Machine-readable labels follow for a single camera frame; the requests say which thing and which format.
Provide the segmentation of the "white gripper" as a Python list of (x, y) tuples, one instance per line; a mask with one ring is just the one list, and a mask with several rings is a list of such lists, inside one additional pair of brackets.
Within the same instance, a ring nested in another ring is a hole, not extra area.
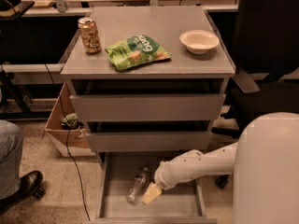
[(149, 204), (162, 194), (162, 189), (175, 187), (179, 182), (180, 165), (172, 161), (161, 161), (155, 171), (155, 183), (150, 183), (142, 197), (143, 204)]

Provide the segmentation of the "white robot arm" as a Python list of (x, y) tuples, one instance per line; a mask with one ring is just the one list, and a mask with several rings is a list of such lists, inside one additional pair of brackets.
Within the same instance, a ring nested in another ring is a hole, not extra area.
[(234, 177), (233, 224), (299, 224), (299, 115), (262, 115), (231, 145), (162, 161), (142, 203), (204, 175)]

